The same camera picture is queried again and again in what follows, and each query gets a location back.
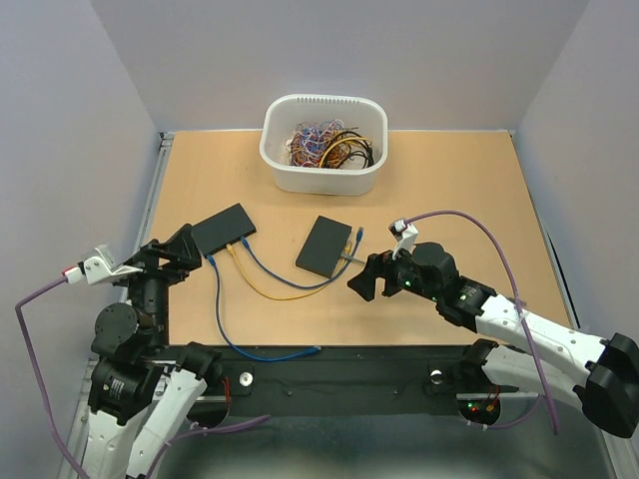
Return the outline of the black network switch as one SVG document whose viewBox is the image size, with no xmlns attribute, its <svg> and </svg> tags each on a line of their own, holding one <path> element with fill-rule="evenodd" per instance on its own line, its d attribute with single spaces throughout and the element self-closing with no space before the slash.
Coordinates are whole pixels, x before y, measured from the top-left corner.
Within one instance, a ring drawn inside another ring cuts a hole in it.
<svg viewBox="0 0 639 479">
<path fill-rule="evenodd" d="M 208 256 L 256 231 L 256 226 L 244 207 L 235 204 L 195 224 L 193 238 L 201 255 Z"/>
<path fill-rule="evenodd" d="M 296 267 L 331 278 L 351 232 L 352 226 L 318 216 L 296 259 Z"/>
</svg>

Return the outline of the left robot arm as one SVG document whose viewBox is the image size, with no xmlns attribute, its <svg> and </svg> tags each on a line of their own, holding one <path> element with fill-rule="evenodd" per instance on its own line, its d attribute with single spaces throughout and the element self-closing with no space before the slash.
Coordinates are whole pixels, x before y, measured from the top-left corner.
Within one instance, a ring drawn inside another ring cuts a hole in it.
<svg viewBox="0 0 639 479">
<path fill-rule="evenodd" d="M 127 291 L 126 301 L 106 306 L 95 321 L 91 350 L 98 362 L 82 462 L 89 477 L 151 477 L 197 399 L 221 385 L 222 356 L 211 346 L 189 343 L 170 371 L 157 361 L 169 344 L 169 289 L 201 265 L 189 224 L 166 241 L 150 240 L 121 264 L 104 245 L 81 263 L 89 284 Z"/>
</svg>

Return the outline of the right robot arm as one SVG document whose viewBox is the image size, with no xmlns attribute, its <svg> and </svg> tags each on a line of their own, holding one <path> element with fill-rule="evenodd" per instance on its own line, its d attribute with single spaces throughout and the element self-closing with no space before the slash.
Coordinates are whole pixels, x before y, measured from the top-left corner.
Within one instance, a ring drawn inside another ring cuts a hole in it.
<svg viewBox="0 0 639 479">
<path fill-rule="evenodd" d="M 601 430 L 631 437 L 638 426 L 638 345 L 615 333 L 585 334 L 527 310 L 493 288 L 461 275 L 455 261 L 436 242 L 413 251 L 371 254 L 347 285 L 366 301 L 382 294 L 410 292 L 434 302 L 449 323 L 495 339 L 487 351 L 459 365 L 462 383 L 481 389 L 488 383 L 553 399 L 582 411 Z"/>
</svg>

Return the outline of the white plastic tub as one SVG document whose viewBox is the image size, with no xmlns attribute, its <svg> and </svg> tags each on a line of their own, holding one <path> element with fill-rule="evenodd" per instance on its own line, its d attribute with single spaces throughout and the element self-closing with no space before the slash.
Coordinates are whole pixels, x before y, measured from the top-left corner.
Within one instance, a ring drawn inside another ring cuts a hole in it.
<svg viewBox="0 0 639 479">
<path fill-rule="evenodd" d="M 387 115 L 372 100 L 290 94 L 266 111 L 260 154 L 286 192 L 364 195 L 387 153 Z"/>
</svg>

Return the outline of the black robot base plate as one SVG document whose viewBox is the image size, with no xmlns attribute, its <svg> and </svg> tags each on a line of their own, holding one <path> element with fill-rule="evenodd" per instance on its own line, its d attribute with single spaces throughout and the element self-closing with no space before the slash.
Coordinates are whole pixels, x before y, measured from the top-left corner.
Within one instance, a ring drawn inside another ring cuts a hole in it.
<svg viewBox="0 0 639 479">
<path fill-rule="evenodd" d="M 188 414 L 202 426 L 225 419 L 350 417 L 459 412 L 462 396 L 495 391 L 463 345 L 329 346 L 303 358 L 263 362 L 222 351 L 227 384 L 209 387 Z"/>
</svg>

